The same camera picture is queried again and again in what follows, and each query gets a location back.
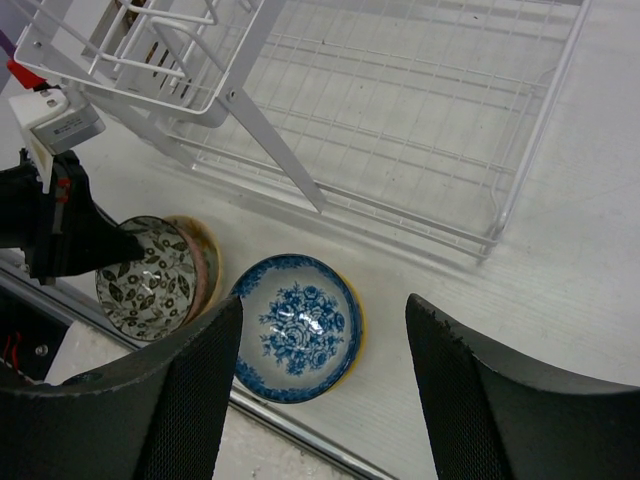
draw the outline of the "blue and white bowl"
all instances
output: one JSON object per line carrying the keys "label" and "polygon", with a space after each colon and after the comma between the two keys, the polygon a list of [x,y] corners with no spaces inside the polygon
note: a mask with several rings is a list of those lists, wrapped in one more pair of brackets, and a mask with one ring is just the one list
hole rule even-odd
{"label": "blue and white bowl", "polygon": [[244,324],[236,378],[273,402],[300,403],[329,390],[353,365],[363,318],[347,284],[305,255],[267,258],[236,282]]}

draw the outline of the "white wire basket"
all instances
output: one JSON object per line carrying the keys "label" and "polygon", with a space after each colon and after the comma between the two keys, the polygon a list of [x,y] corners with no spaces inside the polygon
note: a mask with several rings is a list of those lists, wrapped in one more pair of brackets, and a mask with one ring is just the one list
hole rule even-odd
{"label": "white wire basket", "polygon": [[[137,16],[114,42],[96,41],[95,26],[72,35],[71,0],[45,0],[16,59],[151,112],[158,129],[143,136],[201,175],[306,197],[386,242],[480,259],[511,217],[590,4],[149,2],[120,2],[103,30]],[[44,39],[39,23],[50,25]],[[70,35],[75,54],[37,46]]]}

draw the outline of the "table surface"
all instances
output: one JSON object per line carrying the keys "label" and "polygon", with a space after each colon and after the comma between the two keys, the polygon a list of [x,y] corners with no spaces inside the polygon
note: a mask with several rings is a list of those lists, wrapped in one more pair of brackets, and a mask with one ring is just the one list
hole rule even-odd
{"label": "table surface", "polygon": [[[513,221],[482,265],[396,255],[312,218],[279,215],[185,175],[112,121],[75,150],[95,200],[116,220],[188,213],[209,223],[226,253],[228,286],[282,252],[339,268],[368,312],[367,350],[339,388],[282,408],[401,478],[436,478],[404,327],[411,292],[532,357],[640,385],[640,42],[629,41],[638,25],[638,2],[595,1]],[[0,109],[6,168],[20,139],[6,100]],[[91,275],[69,281],[95,296]]]}

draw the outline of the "screw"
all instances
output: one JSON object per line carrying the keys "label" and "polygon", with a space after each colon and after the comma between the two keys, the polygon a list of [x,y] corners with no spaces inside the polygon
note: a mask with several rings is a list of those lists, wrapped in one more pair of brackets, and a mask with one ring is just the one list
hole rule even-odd
{"label": "screw", "polygon": [[49,353],[49,347],[47,347],[46,345],[42,344],[36,347],[36,355],[38,355],[39,357],[44,357],[47,355],[47,353]]}

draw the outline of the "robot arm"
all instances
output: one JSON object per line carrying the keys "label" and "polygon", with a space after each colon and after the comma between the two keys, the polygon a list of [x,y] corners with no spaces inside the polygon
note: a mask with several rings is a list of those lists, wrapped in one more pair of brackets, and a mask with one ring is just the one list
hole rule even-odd
{"label": "robot arm", "polygon": [[0,248],[20,248],[32,278],[50,284],[144,255],[135,237],[91,198],[89,178],[70,150],[104,130],[74,90],[49,88],[9,99],[27,149],[0,171]]}

